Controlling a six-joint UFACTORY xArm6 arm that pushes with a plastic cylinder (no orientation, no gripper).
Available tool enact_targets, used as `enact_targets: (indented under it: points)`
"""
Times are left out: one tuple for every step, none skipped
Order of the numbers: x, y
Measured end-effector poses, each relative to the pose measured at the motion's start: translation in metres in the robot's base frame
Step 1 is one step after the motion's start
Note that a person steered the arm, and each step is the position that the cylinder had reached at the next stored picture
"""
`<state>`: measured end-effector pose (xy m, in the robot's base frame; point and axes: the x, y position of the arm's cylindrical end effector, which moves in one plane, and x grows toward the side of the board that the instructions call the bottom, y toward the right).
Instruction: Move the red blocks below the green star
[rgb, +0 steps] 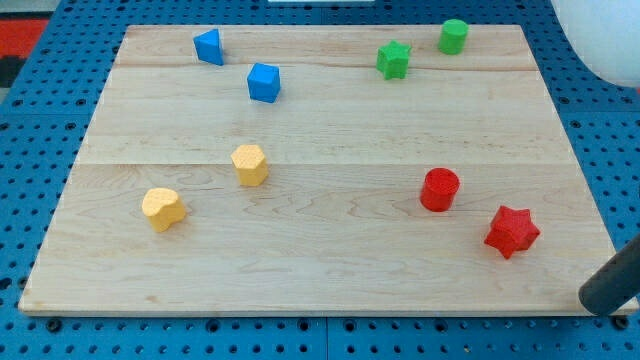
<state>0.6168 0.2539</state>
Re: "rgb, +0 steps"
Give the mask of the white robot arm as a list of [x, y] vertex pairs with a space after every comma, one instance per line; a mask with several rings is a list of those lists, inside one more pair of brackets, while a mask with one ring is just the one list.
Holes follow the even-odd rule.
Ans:
[[601, 79], [639, 86], [639, 0], [552, 0], [566, 38]]

